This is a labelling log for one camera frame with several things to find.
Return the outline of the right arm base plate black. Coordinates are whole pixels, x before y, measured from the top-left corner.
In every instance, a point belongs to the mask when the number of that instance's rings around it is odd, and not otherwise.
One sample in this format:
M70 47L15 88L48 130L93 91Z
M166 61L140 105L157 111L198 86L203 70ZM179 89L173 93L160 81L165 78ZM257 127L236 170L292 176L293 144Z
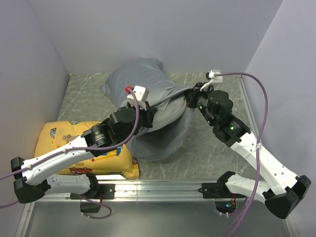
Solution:
M201 188L198 189L198 192L202 194L204 199L245 198L244 195L231 193L225 184L213 182L202 183Z

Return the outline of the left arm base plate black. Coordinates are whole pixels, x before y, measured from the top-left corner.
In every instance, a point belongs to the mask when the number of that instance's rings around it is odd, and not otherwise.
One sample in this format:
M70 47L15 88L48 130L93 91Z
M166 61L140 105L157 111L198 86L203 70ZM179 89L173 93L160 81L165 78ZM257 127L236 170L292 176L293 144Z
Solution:
M96 188L91 188L89 185L82 185L78 188L73 188L74 193L70 194L70 199L80 199L79 195L88 199L113 199L115 192L115 184L99 184Z

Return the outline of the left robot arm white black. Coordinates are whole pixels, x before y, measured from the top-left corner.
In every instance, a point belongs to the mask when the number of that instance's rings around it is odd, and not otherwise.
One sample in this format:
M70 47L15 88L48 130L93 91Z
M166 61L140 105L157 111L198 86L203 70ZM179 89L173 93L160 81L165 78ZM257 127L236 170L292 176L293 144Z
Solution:
M102 156L123 146L142 128L152 128L155 108L127 104L109 118L92 126L70 143L32 159L11 160L14 192L19 203L30 203L45 195L73 193L95 198L100 192L96 176L90 172L59 175L58 172L75 163Z

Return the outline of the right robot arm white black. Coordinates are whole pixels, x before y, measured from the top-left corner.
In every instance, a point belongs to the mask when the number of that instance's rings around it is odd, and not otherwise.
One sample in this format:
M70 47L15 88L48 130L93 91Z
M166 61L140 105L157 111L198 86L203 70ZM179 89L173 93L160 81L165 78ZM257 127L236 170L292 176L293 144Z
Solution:
M256 136L250 128L232 114L233 102L227 92L198 82L185 93L185 97L187 107L201 112L213 128L215 137L242 156L263 178L255 184L255 180L227 171L215 185L202 184L199 192L203 197L230 198L236 195L249 198L256 187L254 199L264 203L274 216L286 219L305 197L311 185L310 179L292 172L264 146L256 143Z

